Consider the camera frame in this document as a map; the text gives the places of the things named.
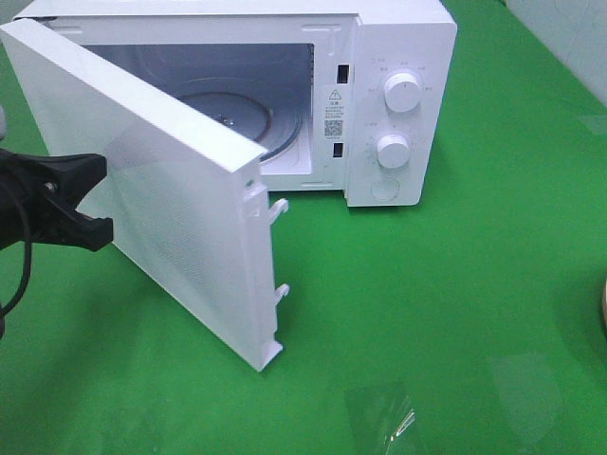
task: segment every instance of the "microwave oven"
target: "microwave oven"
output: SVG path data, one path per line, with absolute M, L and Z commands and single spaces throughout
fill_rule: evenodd
M 257 370 L 268 191 L 419 201 L 456 25 L 438 0 L 34 0 L 0 27 L 52 155 L 98 153 L 115 244 Z

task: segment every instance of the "black cable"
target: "black cable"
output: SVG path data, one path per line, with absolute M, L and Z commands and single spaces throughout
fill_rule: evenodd
M 29 225 L 28 214 L 26 213 L 23 204 L 19 199 L 15 196 L 14 192 L 6 185 L 4 182 L 0 182 L 0 187 L 4 190 L 4 192 L 9 196 L 12 203 L 17 208 L 19 212 L 19 216 L 21 218 L 21 223 L 23 225 L 23 240 L 25 244 L 24 249 L 24 260 L 23 260 L 23 271 L 21 273 L 21 281 L 19 282 L 19 287 L 15 292 L 12 299 L 9 300 L 9 303 L 6 306 L 2 306 L 0 302 L 0 338 L 4 334 L 5 316 L 19 303 L 19 300 L 26 293 L 26 289 L 29 284 L 29 277 L 31 276 L 31 226 Z

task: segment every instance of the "open door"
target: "open door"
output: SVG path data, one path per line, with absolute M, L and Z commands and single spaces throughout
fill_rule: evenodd
M 0 30 L 50 153 L 107 157 L 85 210 L 111 216 L 117 247 L 262 370 L 288 290 L 274 288 L 286 201 L 268 208 L 265 149 L 33 20 Z

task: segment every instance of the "qr code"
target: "qr code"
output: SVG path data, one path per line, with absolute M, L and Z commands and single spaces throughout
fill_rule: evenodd
M 325 120 L 324 135 L 326 137 L 341 136 L 343 134 L 343 120 Z

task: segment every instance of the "glass turntable plate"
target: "glass turntable plate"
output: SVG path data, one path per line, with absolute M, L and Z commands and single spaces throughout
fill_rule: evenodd
M 180 83 L 170 94 L 236 133 L 264 146 L 265 161 L 286 149 L 302 128 L 292 92 L 282 86 L 235 78 Z

